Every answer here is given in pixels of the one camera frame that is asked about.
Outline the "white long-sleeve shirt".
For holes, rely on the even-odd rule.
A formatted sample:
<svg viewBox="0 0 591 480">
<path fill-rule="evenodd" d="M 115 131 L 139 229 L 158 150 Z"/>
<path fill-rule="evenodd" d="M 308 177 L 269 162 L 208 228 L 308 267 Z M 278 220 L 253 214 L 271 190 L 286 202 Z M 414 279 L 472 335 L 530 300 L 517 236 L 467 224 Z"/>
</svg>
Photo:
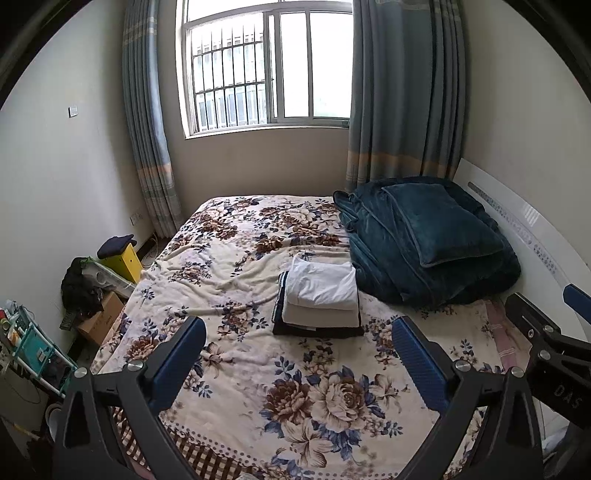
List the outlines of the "white long-sleeve shirt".
<svg viewBox="0 0 591 480">
<path fill-rule="evenodd" d="M 299 307 L 355 310 L 359 304 L 356 270 L 342 264 L 312 262 L 294 257 L 287 271 L 287 302 Z"/>
</svg>

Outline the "black clothes pile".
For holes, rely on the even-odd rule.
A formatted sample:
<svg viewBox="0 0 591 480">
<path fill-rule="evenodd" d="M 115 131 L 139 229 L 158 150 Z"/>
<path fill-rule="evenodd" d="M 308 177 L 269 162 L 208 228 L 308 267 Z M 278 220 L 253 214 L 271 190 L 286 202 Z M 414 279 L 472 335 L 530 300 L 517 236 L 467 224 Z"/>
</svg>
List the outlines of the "black clothes pile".
<svg viewBox="0 0 591 480">
<path fill-rule="evenodd" d="M 86 258 L 74 258 L 61 282 L 61 299 L 65 312 L 84 319 L 103 311 L 102 291 L 83 274 L 86 264 Z"/>
</svg>

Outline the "white headboard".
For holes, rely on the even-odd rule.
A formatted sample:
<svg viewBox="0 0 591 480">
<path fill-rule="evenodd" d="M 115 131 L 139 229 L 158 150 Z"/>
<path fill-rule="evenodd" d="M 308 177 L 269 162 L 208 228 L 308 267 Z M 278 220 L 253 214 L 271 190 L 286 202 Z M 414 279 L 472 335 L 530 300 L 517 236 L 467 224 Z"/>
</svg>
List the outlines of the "white headboard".
<svg viewBox="0 0 591 480">
<path fill-rule="evenodd" d="M 511 291 L 528 298 L 563 334 L 588 341 L 590 324 L 563 300 L 569 284 L 590 292 L 590 269 L 570 243 L 533 206 L 471 162 L 460 161 L 454 182 L 484 206 L 517 254 L 522 274 Z"/>
</svg>

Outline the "cardboard box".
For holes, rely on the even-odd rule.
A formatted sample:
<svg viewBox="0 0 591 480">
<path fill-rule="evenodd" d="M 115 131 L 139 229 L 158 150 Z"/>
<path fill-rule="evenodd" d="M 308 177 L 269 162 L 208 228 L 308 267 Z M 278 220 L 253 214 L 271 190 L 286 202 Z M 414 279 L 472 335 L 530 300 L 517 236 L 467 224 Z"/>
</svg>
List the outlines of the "cardboard box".
<svg viewBox="0 0 591 480">
<path fill-rule="evenodd" d="M 76 330 L 86 340 L 100 346 L 108 331 L 123 310 L 124 304 L 115 292 L 108 292 L 102 300 L 102 311 L 81 320 Z"/>
</svg>

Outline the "teal storage cart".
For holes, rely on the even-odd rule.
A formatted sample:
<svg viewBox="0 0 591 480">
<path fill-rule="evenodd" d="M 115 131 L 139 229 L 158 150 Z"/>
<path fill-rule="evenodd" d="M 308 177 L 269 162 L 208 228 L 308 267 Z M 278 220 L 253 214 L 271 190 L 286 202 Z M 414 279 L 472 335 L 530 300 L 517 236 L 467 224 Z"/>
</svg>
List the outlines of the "teal storage cart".
<svg viewBox="0 0 591 480">
<path fill-rule="evenodd" d="M 26 307 L 9 300 L 1 309 L 1 374 L 9 368 L 64 398 L 77 365 L 43 332 Z"/>
</svg>

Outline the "yellow stool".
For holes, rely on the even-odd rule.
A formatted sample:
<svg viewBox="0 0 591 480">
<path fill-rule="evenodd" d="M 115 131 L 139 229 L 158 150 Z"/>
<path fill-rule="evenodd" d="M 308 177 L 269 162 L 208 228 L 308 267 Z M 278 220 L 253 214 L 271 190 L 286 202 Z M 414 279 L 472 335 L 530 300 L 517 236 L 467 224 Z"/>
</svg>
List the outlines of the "yellow stool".
<svg viewBox="0 0 591 480">
<path fill-rule="evenodd" d="M 140 281 L 142 265 L 131 244 L 120 254 L 101 259 L 100 263 L 131 283 L 137 284 Z"/>
</svg>

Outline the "teal plush blanket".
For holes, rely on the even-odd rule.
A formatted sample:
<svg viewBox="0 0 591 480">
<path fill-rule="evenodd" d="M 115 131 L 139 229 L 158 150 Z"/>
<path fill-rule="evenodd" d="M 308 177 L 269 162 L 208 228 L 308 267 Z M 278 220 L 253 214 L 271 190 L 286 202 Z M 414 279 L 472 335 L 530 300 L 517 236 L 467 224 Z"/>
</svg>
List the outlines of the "teal plush blanket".
<svg viewBox="0 0 591 480">
<path fill-rule="evenodd" d="M 349 236 L 356 285 L 394 305 L 436 309 L 499 295 L 520 278 L 498 223 L 456 183 L 377 180 L 332 195 Z"/>
</svg>

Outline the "dark cap on stool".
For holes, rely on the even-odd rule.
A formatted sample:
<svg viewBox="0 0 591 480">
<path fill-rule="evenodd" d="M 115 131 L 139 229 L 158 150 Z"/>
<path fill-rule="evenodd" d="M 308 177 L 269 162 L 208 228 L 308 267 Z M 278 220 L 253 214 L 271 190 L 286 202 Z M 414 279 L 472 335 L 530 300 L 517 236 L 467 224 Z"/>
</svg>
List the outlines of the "dark cap on stool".
<svg viewBox="0 0 591 480">
<path fill-rule="evenodd" d="M 125 236 L 113 236 L 106 240 L 97 251 L 97 258 L 102 260 L 113 256 L 122 255 L 128 246 L 134 247 L 137 241 L 133 234 Z"/>
</svg>

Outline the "folded black garment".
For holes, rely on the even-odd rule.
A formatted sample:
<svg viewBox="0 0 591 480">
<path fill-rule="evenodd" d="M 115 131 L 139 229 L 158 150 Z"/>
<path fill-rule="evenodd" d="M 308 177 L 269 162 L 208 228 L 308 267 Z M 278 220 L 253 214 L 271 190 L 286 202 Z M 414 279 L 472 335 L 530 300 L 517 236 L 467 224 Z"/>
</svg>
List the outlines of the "folded black garment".
<svg viewBox="0 0 591 480">
<path fill-rule="evenodd" d="M 273 305 L 273 334 L 276 336 L 300 336 L 322 339 L 346 339 L 363 336 L 363 326 L 360 315 L 360 326 L 356 328 L 304 328 L 287 324 L 283 321 L 283 306 L 287 304 L 286 283 L 287 271 L 279 276 L 279 293 Z"/>
</svg>

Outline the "right blue striped curtain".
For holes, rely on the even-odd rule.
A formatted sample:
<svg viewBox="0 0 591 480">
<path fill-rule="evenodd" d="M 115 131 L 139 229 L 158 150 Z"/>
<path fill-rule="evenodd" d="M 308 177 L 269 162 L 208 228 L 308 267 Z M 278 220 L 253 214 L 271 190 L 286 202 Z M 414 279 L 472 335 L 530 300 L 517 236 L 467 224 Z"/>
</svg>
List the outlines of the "right blue striped curtain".
<svg viewBox="0 0 591 480">
<path fill-rule="evenodd" d="M 468 93 L 462 2 L 353 2 L 346 190 L 386 178 L 452 178 Z"/>
</svg>

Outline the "blue striped curtain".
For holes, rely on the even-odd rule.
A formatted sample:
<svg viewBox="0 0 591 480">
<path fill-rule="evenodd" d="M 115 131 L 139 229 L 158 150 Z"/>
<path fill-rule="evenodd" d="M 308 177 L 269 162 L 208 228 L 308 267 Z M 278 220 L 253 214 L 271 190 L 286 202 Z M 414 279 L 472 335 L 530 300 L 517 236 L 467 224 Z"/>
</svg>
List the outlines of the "blue striped curtain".
<svg viewBox="0 0 591 480">
<path fill-rule="evenodd" d="M 157 1 L 128 1 L 122 35 L 122 90 L 132 155 L 156 234 L 183 223 L 164 131 L 157 63 Z"/>
<path fill-rule="evenodd" d="M 462 2 L 353 2 L 346 190 L 386 178 L 452 178 L 468 93 Z"/>
</svg>

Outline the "window with metal bars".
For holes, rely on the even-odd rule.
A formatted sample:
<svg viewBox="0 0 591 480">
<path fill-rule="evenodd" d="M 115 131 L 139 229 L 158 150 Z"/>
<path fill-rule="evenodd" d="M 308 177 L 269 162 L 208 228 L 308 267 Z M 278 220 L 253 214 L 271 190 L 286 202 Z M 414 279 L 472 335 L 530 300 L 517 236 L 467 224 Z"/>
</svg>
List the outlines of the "window with metal bars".
<svg viewBox="0 0 591 480">
<path fill-rule="evenodd" d="M 175 55 L 186 138 L 349 125 L 349 1 L 179 1 Z"/>
</svg>

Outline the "left blue striped curtain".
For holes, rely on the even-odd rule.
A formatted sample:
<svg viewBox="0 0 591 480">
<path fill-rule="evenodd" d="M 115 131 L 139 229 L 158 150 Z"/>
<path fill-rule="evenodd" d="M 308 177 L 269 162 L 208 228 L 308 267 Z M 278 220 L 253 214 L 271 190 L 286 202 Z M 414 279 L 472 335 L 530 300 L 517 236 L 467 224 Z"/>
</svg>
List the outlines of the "left blue striped curtain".
<svg viewBox="0 0 591 480">
<path fill-rule="evenodd" d="M 156 234 L 183 223 L 164 131 L 157 63 L 157 1 L 128 1 L 122 35 L 122 90 L 132 155 Z"/>
</svg>

